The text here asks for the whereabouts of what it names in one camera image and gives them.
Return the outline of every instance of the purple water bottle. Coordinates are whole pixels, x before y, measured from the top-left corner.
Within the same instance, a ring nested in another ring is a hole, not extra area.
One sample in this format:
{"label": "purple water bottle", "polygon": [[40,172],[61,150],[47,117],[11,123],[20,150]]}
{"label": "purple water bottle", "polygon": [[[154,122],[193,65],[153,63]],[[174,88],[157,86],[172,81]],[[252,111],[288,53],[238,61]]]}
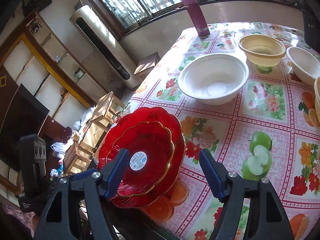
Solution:
{"label": "purple water bottle", "polygon": [[182,0],[182,2],[187,8],[193,25],[196,27],[198,36],[202,39],[207,38],[210,35],[210,31],[197,0]]}

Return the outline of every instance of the metal screw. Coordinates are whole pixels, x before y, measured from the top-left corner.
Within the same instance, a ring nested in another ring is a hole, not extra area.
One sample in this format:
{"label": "metal screw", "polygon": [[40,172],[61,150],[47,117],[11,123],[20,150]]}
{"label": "metal screw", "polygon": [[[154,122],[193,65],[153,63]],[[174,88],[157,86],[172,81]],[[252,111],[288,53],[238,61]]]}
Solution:
{"label": "metal screw", "polygon": [[265,183],[265,184],[269,183],[269,180],[268,180],[267,178],[265,178],[265,177],[263,177],[263,178],[261,179],[261,181],[262,181],[263,183]]}
{"label": "metal screw", "polygon": [[67,178],[62,178],[62,179],[60,179],[60,183],[61,183],[61,184],[65,184],[67,181],[68,181]]}
{"label": "metal screw", "polygon": [[237,174],[234,171],[229,171],[228,172],[229,177],[235,178]]}
{"label": "metal screw", "polygon": [[94,173],[92,173],[91,174],[91,176],[93,177],[93,178],[98,178],[98,177],[100,177],[100,172],[98,172],[98,171],[96,171],[96,172],[94,172]]}

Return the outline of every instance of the beige bowl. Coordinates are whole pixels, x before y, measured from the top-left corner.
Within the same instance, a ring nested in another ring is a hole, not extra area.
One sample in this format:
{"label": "beige bowl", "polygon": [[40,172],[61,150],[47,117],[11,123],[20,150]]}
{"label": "beige bowl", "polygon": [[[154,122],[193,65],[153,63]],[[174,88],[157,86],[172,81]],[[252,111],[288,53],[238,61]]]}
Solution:
{"label": "beige bowl", "polygon": [[320,122],[320,95],[319,95],[320,77],[316,78],[314,88],[316,93],[316,100],[315,100],[316,114],[317,114],[318,121]]}
{"label": "beige bowl", "polygon": [[280,41],[261,34],[242,37],[239,40],[239,48],[252,63],[265,67],[277,65],[286,54],[285,47]]}

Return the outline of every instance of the blue gripper pad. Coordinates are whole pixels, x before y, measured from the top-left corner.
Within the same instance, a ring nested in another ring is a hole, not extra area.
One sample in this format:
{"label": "blue gripper pad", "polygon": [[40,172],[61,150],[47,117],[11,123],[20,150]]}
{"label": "blue gripper pad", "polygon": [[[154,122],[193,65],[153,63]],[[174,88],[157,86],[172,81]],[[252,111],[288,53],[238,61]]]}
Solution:
{"label": "blue gripper pad", "polygon": [[107,200],[109,200],[117,193],[124,171],[129,165],[129,161],[128,150],[121,149],[114,160],[110,163],[106,163],[106,165],[103,167],[103,170],[106,170],[106,172],[103,172],[103,174],[109,173],[109,177],[106,181],[107,190],[104,194]]}
{"label": "blue gripper pad", "polygon": [[211,153],[207,149],[201,150],[199,156],[199,163],[204,173],[204,176],[207,179],[212,195],[215,198],[217,198],[220,202],[223,202],[225,195],[222,190],[222,180],[219,177],[215,168],[212,166],[212,162],[215,162],[215,160],[211,156]]}

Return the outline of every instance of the standing air conditioner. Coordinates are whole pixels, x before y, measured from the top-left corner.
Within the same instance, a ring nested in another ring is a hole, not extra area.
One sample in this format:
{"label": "standing air conditioner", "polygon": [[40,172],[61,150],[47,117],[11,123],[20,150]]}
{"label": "standing air conditioner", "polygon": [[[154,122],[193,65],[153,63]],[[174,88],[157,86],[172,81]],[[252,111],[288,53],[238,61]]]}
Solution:
{"label": "standing air conditioner", "polygon": [[134,75],[136,65],[132,59],[90,6],[85,5],[76,10],[70,22],[102,53],[127,87],[133,89],[142,82],[139,76]]}

